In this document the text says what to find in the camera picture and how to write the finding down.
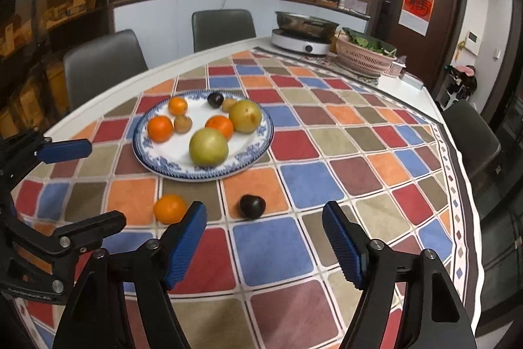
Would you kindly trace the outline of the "small back mandarin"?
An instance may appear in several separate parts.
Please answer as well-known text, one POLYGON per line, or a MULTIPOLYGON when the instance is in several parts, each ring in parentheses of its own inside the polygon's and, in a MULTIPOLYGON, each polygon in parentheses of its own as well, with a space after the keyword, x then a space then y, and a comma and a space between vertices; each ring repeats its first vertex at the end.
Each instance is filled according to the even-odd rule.
POLYGON ((166 194, 157 200, 153 213, 158 222, 163 225, 179 223, 188 207, 183 198, 176 194, 166 194))

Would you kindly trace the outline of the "orange mandarin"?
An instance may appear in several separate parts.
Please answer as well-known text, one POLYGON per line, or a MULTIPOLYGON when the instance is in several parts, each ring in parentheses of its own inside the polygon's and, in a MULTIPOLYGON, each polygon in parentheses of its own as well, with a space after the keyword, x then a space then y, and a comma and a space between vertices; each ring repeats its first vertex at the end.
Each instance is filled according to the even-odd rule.
POLYGON ((174 133, 172 120, 165 115, 151 118, 147 123, 147 134, 149 138, 158 144, 168 141, 174 133))
POLYGON ((168 101, 168 111, 171 115, 178 117, 183 116, 187 113, 188 110, 188 103, 187 101, 180 97, 172 97, 168 101))
POLYGON ((235 132, 232 121, 223 115, 212 116, 207 120, 205 127, 219 131, 227 140, 232 138, 235 132))

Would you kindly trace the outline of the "brown longan fruit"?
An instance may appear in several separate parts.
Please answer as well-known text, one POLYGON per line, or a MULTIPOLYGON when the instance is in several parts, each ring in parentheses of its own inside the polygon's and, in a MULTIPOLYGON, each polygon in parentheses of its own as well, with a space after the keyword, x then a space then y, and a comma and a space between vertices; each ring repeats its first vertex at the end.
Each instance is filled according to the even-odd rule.
POLYGON ((234 99, 234 98, 226 98, 226 99, 224 99, 224 101, 222 103, 222 111, 224 113, 228 113, 236 102, 237 102, 237 100, 234 99))
POLYGON ((174 119, 174 131, 178 135, 187 134, 192 129, 192 119, 186 115, 176 116, 174 119))

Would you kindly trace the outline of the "large green pear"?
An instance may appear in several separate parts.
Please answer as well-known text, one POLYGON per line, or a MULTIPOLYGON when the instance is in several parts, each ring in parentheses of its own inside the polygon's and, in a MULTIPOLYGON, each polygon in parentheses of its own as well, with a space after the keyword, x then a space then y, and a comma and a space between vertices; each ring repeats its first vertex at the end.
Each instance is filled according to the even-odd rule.
POLYGON ((200 129, 193 134, 189 142, 189 155, 196 166, 219 166, 229 156, 228 141, 217 130, 200 129))

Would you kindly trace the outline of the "dark plum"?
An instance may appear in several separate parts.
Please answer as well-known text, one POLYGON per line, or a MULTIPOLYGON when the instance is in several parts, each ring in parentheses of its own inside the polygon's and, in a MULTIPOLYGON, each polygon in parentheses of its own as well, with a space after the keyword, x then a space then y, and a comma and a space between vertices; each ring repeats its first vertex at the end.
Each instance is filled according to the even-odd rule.
POLYGON ((224 95, 220 92, 212 92, 208 95, 208 104, 213 109, 219 109, 224 102, 224 95))
POLYGON ((239 210, 249 220, 257 220, 265 213, 266 201, 256 195, 245 194, 239 200, 239 210))

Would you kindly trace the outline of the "large yellow pear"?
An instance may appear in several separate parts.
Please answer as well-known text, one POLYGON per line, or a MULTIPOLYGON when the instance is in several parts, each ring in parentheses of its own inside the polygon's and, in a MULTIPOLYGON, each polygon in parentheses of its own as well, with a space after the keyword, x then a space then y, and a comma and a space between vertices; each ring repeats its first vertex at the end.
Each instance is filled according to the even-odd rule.
POLYGON ((230 108, 229 119, 237 132, 251 134, 260 126, 262 112, 260 107, 254 102, 240 100, 230 108))

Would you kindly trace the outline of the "near grey chair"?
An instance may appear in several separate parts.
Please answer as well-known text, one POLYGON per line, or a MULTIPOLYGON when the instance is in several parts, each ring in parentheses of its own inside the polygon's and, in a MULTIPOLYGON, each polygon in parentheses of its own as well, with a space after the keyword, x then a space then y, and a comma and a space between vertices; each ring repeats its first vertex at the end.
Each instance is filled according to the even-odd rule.
POLYGON ((104 35, 64 56, 71 110, 108 89, 148 70, 136 34, 131 29, 104 35))

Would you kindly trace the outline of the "grey chair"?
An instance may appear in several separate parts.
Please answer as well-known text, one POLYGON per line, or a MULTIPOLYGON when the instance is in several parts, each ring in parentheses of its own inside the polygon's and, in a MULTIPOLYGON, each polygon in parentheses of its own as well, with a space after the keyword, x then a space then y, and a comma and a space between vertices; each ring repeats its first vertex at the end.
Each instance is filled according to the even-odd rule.
POLYGON ((472 180, 500 153, 501 144, 488 123, 474 107, 459 100, 442 113, 448 130, 462 154, 464 168, 472 180))
POLYGON ((131 29, 104 35, 64 56, 71 110, 108 89, 148 70, 136 34, 131 29))
POLYGON ((256 38, 252 15, 242 9, 196 11, 192 35, 195 52, 256 38))

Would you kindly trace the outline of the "blue rimmed white plate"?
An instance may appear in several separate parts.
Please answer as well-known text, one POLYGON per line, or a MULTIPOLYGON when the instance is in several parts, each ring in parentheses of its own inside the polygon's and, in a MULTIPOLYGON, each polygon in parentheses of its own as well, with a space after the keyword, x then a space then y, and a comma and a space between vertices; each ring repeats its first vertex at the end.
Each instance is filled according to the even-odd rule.
POLYGON ((132 147, 138 161, 155 174, 179 182, 210 182, 254 165, 269 149, 274 125, 253 101, 223 91, 225 100, 239 102, 246 112, 230 117, 208 102, 211 90, 192 90, 177 97, 187 103, 183 116, 174 116, 168 99, 155 104, 137 123, 132 147), (159 141, 150 133, 152 120, 170 120, 180 130, 159 141))

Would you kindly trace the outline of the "white lower cabinets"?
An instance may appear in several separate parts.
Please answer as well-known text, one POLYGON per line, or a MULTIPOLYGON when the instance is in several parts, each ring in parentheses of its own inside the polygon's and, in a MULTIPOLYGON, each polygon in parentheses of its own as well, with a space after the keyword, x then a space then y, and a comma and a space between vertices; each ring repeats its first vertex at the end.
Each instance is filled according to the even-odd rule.
POLYGON ((194 35, 198 32, 211 40, 217 38, 217 32, 208 28, 220 26, 221 18, 196 24, 198 14, 208 10, 248 11, 258 38, 271 36, 278 27, 279 12, 326 19, 362 33, 370 21, 352 10, 296 0, 141 0, 113 8, 114 30, 130 29, 135 33, 146 65, 152 69, 192 55, 196 51, 194 35))

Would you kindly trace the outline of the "right grey chair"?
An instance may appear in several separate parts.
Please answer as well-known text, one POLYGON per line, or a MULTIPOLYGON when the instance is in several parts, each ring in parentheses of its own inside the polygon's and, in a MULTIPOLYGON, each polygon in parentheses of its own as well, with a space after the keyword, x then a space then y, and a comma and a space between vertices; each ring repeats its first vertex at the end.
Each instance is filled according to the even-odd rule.
POLYGON ((448 130, 462 154, 464 168, 472 180, 500 153, 501 144, 488 123, 474 107, 459 100, 442 113, 448 130))

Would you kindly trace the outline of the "far grey chair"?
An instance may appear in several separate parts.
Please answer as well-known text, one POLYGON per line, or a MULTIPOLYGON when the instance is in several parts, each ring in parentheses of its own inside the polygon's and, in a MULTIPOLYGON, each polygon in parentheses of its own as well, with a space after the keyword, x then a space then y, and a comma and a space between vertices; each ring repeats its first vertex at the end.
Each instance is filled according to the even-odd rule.
POLYGON ((192 35, 195 52, 256 38, 252 15, 242 9, 196 11, 192 35))

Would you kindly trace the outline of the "colourful checkered tablecloth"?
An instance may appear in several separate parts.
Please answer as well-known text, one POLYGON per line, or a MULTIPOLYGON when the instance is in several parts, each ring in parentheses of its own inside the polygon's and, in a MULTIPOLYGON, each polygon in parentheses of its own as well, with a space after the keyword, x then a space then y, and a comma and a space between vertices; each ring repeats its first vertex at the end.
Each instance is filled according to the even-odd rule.
POLYGON ((130 252, 165 231, 163 210, 192 201, 208 226, 169 293, 196 348, 334 348, 359 291, 322 227, 322 208, 393 249, 431 249, 472 322, 481 311, 481 245, 471 186, 425 90, 370 87, 329 62, 260 48, 195 55, 140 74, 61 120, 86 159, 39 165, 12 195, 24 222, 60 226, 118 211, 106 238, 130 252))

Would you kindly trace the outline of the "small cart with pink toy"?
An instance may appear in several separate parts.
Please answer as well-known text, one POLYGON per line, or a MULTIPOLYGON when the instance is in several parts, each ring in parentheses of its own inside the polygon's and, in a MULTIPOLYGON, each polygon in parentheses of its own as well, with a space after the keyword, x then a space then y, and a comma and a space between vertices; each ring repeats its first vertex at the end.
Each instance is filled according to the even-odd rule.
POLYGON ((441 111, 459 100, 468 101, 478 89, 476 68, 473 65, 448 65, 437 104, 441 111))

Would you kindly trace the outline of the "small grey box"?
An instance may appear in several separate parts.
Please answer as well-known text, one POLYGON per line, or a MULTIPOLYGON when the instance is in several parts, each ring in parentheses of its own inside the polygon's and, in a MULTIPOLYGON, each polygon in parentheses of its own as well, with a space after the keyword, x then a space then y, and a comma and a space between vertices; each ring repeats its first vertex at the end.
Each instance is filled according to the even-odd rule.
POLYGON ((400 76, 400 79, 418 90, 421 90, 424 87, 423 81, 419 80, 415 75, 404 73, 400 76))

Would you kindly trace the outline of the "white induction cooker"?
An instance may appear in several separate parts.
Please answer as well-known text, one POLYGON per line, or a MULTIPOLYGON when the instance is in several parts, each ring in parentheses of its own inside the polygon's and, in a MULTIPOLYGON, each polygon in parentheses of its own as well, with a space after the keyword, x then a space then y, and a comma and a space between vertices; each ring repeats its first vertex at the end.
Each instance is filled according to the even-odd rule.
POLYGON ((274 29, 270 38, 271 43, 283 50, 289 50, 306 56, 327 56, 331 49, 329 41, 309 40, 286 33, 281 29, 274 29))

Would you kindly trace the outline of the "pink vegetable basket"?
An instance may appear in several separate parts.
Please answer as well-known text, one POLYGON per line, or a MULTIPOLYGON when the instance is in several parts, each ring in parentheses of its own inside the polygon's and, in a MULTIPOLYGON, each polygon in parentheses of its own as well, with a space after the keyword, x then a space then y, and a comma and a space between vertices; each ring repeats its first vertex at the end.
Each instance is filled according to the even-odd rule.
POLYGON ((389 70, 396 57, 353 44, 346 35, 336 38, 337 60, 348 69, 373 77, 389 70))

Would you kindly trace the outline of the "steel pot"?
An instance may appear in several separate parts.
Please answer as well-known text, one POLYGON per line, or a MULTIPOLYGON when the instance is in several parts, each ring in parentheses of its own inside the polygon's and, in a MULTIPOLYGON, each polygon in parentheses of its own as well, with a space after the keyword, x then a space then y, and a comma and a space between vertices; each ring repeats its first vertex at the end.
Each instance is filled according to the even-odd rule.
POLYGON ((327 19, 277 11, 278 28, 300 37, 328 40, 333 37, 339 24, 327 19))

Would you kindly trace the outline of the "green leafy vegetables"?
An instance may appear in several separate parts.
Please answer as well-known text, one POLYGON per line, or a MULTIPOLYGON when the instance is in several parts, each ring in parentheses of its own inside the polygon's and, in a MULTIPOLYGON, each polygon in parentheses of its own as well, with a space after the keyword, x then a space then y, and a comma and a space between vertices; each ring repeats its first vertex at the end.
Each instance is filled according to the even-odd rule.
POLYGON ((391 44, 387 44, 384 41, 364 35, 348 27, 344 27, 343 32, 348 38, 348 41, 352 44, 370 50, 386 57, 394 58, 396 56, 397 49, 391 44))

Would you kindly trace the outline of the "dark brown door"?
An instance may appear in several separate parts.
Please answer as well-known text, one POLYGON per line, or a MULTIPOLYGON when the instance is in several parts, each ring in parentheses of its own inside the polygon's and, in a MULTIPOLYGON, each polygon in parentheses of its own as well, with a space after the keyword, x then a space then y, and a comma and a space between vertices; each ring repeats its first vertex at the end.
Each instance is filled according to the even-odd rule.
POLYGON ((466 0, 374 0, 371 35, 396 47, 406 71, 432 94, 442 86, 444 68, 464 21, 466 0))

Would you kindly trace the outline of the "red fu calendar poster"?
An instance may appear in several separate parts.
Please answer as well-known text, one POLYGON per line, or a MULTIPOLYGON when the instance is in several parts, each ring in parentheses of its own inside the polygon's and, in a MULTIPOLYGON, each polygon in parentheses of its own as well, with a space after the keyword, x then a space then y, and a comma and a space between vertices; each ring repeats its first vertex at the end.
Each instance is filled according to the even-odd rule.
POLYGON ((398 24, 426 36, 435 0, 402 0, 398 24))

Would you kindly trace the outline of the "wall intercom panel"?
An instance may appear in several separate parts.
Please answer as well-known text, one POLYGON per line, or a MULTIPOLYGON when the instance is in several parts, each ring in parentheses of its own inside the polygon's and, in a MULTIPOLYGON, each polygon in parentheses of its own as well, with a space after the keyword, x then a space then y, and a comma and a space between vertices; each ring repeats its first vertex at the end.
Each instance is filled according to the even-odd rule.
POLYGON ((474 32, 468 31, 465 38, 464 47, 474 56, 477 56, 481 47, 481 38, 478 37, 474 32))

